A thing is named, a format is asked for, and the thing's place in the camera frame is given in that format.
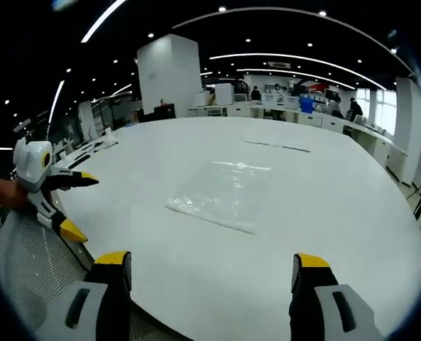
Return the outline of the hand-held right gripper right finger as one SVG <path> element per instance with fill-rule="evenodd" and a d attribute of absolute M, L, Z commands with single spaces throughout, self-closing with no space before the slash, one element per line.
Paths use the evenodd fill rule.
<path fill-rule="evenodd" d="M 294 255 L 291 294 L 291 340 L 383 339 L 371 307 L 318 256 Z"/>

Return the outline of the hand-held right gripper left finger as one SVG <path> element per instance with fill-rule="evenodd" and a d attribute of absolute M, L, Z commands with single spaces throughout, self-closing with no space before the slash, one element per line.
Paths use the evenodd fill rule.
<path fill-rule="evenodd" d="M 128 340 L 131 252 L 100 256 L 81 281 L 66 286 L 47 307 L 39 340 Z"/>

